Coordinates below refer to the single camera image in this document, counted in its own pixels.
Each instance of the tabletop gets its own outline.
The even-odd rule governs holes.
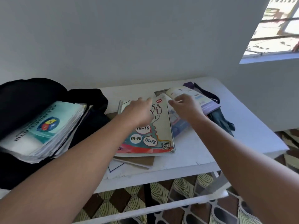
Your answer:
[[[119,100],[155,97],[154,92],[157,90],[182,86],[185,82],[190,81],[197,83],[203,89],[216,94],[220,98],[224,117],[236,127],[233,134],[237,140],[271,158],[277,157],[288,149],[274,132],[215,78],[202,77],[100,89],[109,101],[106,113],[112,113],[117,111]],[[179,134],[174,139],[174,144],[175,154],[155,157],[151,169],[145,170],[131,165],[118,168],[113,171],[114,178],[108,179],[107,176],[104,176],[95,192],[220,170],[214,158],[192,128],[188,128]]]

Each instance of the logo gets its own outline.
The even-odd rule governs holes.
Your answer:
[[[59,118],[55,118],[55,117],[47,118],[37,127],[36,131],[49,132],[55,129],[58,126],[59,122],[60,122]]]

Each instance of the patterned floor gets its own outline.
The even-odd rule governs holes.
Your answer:
[[[298,136],[299,130],[291,130]],[[290,148],[276,160],[299,173],[299,143],[290,132],[276,133]],[[124,189],[93,194],[74,222],[145,208],[146,204],[158,205],[197,196],[213,181],[211,173],[154,182]],[[229,196],[205,204],[156,212],[155,224],[259,224],[261,223],[238,195],[234,188],[228,189]],[[146,224],[147,215],[123,219],[111,224]]]

